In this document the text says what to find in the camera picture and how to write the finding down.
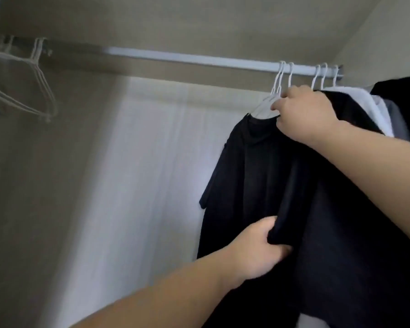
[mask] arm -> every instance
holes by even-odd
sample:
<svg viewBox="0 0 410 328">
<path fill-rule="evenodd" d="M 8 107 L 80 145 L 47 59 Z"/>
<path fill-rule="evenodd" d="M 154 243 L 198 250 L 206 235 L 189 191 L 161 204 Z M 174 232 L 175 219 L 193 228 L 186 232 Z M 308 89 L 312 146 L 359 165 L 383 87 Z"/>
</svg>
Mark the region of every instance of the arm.
<svg viewBox="0 0 410 328">
<path fill-rule="evenodd" d="M 331 102 L 291 87 L 272 109 L 278 128 L 327 158 L 410 237 L 410 143 L 339 121 Z"/>
<path fill-rule="evenodd" d="M 290 252 L 287 245 L 267 243 L 275 219 L 269 216 L 250 225 L 227 247 L 116 301 L 73 327 L 201 327 L 231 289 L 267 273 Z"/>
</svg>

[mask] person's right arm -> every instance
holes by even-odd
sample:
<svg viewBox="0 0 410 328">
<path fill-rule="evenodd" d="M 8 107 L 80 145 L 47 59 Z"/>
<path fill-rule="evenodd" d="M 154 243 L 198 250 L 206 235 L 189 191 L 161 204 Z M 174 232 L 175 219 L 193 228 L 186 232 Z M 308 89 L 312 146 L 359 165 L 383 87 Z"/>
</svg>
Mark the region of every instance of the person's right arm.
<svg viewBox="0 0 410 328">
<path fill-rule="evenodd" d="M 272 109 L 277 127 L 327 158 L 410 237 L 410 143 L 339 121 L 331 102 L 291 87 Z"/>
</svg>

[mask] person's left arm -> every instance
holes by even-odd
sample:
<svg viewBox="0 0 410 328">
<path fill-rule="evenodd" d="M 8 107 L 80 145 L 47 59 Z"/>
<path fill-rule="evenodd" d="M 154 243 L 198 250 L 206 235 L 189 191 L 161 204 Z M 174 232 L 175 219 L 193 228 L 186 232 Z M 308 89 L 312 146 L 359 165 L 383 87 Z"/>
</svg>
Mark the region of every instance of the person's left arm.
<svg viewBox="0 0 410 328">
<path fill-rule="evenodd" d="M 231 289 L 267 273 L 290 253 L 287 245 L 267 243 L 275 218 L 250 225 L 225 248 L 108 305 L 73 328 L 201 327 Z"/>
</svg>

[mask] white closet rod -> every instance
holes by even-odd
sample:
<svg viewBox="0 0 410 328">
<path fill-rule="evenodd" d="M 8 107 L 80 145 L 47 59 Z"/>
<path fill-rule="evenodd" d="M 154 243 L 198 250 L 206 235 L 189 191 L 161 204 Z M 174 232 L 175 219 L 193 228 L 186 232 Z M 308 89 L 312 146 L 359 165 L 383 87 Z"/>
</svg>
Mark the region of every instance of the white closet rod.
<svg viewBox="0 0 410 328">
<path fill-rule="evenodd" d="M 30 38 L 14 38 L 14 44 L 33 44 L 33 39 Z M 223 68 L 234 68 L 234 69 L 245 69 L 245 70 L 255 70 L 264 72 L 277 73 L 279 71 L 279 62 L 264 62 L 264 61 L 254 61 L 254 60 L 243 60 L 243 59 L 228 59 L 215 56 L 205 56 L 205 55 L 192 55 L 192 54 L 180 54 L 171 53 L 165 51 L 148 51 L 143 49 L 132 49 L 124 47 L 102 47 L 92 44 L 82 44 L 82 43 L 68 43 L 61 41 L 45 40 L 44 42 L 45 52 L 67 52 L 67 53 L 86 53 L 86 54 L 102 54 L 102 55 L 112 55 L 112 56 L 123 56 L 130 57 L 133 59 L 146 59 L 155 61 L 168 61 L 168 62 L 178 62 L 178 63 L 189 63 L 197 65 L 208 65 L 214 67 Z M 284 67 L 284 73 L 290 73 L 290 65 L 287 64 Z M 321 69 L 319 75 L 323 75 L 324 68 Z M 314 65 L 300 65 L 295 64 L 293 66 L 293 74 L 300 76 L 311 76 L 316 74 L 316 66 Z M 333 78 L 335 74 L 335 69 L 329 67 L 327 70 L 326 78 Z M 339 74 L 337 79 L 340 80 L 343 77 L 342 69 L 339 69 Z"/>
</svg>

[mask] closet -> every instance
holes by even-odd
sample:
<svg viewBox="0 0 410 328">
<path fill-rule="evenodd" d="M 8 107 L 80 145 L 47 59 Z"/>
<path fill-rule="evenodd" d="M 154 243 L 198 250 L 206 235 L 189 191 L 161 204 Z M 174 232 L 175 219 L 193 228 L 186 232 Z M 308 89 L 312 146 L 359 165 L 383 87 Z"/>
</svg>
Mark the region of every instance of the closet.
<svg viewBox="0 0 410 328">
<path fill-rule="evenodd" d="M 0 0 L 1 35 L 22 58 L 46 38 L 58 113 L 0 101 L 0 327 L 68 327 L 195 259 L 223 145 L 281 69 L 410 76 L 410 0 Z M 23 62 L 0 90 L 46 111 Z"/>
</svg>

